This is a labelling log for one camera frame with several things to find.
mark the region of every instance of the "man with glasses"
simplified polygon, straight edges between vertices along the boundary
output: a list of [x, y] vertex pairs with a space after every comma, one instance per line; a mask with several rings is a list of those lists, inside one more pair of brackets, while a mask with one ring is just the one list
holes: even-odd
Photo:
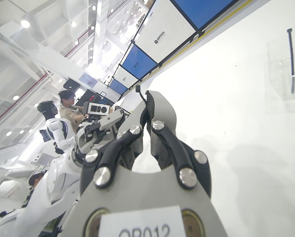
[[63, 90], [59, 92], [61, 105], [59, 107], [59, 114], [61, 118], [68, 119], [72, 123], [74, 132], [82, 120], [88, 115], [83, 116], [83, 107], [75, 106], [75, 93], [72, 90]]

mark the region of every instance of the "red pipe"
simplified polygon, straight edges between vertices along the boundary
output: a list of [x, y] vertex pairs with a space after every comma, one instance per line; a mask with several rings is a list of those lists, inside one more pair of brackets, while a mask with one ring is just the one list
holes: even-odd
[[[89, 28], [86, 32], [84, 32], [77, 40], [83, 37], [87, 32], [89, 32], [91, 28]], [[67, 57], [78, 45], [76, 45], [73, 49], [71, 49], [64, 57]], [[9, 111], [11, 110], [30, 90], [32, 90], [40, 81], [42, 81], [48, 74], [44, 74], [36, 83], [34, 83], [15, 103], [13, 103], [4, 113], [0, 115], [0, 119]]]
[[38, 84], [41, 80], [43, 80], [48, 74], [44, 74], [36, 83], [34, 83], [15, 103], [13, 103], [4, 113], [0, 115], [0, 119], [9, 111], [11, 110], [19, 101], [22, 99], [32, 88]]

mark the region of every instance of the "metal screw head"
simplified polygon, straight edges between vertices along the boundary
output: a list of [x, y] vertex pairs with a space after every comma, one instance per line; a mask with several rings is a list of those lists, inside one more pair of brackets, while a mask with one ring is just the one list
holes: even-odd
[[94, 174], [93, 182], [97, 186], [104, 186], [110, 180], [111, 172], [108, 167], [100, 167]]
[[160, 131], [164, 128], [164, 123], [160, 120], [156, 120], [153, 122], [152, 127], [157, 130]]
[[179, 179], [180, 181], [187, 187], [192, 188], [197, 184], [197, 176], [196, 173], [190, 168], [182, 168], [179, 171]]
[[202, 152], [200, 150], [196, 150], [194, 155], [195, 155], [195, 158], [199, 164], [204, 165], [207, 163], [208, 158], [204, 152]]
[[98, 157], [98, 151], [96, 149], [93, 149], [86, 154], [85, 161], [87, 163], [92, 163], [96, 161], [97, 157]]
[[130, 127], [130, 133], [133, 135], [138, 135], [141, 132], [141, 128], [139, 125], [133, 125]]

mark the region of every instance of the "joyson logo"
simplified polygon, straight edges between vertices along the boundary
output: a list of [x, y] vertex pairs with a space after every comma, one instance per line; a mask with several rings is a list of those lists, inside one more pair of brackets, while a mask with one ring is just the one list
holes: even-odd
[[162, 38], [165, 36], [166, 34], [165, 34], [165, 32], [162, 32], [158, 37], [157, 37], [157, 39], [154, 41], [156, 44], [158, 44], [161, 40], [162, 40]]

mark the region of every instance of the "label sticker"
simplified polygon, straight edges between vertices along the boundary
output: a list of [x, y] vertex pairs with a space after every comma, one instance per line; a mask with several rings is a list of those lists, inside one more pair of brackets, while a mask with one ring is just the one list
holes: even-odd
[[103, 215], [99, 237], [186, 237], [179, 206]]

